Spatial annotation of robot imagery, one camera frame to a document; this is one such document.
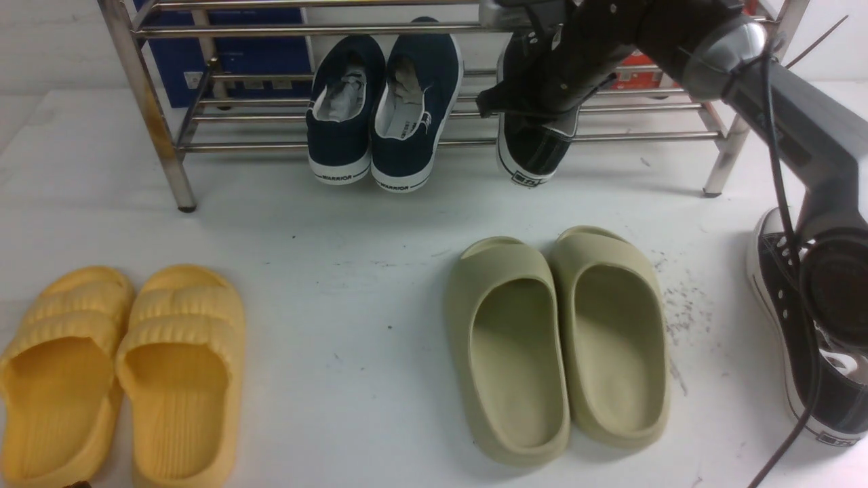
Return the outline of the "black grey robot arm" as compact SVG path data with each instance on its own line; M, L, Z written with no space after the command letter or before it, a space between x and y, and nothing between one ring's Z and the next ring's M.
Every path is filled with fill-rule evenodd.
M805 186L797 224L781 182L778 209L809 317L827 335L866 347L866 121L783 66L762 25L737 1L566 3L556 46L536 47L477 97L481 117L558 120L594 96L634 50L689 96L723 101Z

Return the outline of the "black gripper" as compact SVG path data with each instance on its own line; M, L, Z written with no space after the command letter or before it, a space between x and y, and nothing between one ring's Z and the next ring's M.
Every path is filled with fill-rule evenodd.
M519 127L576 136L580 108L617 80L635 49L643 1L479 1L489 30L534 30L550 36L519 79L499 81L475 97L480 117L515 115Z

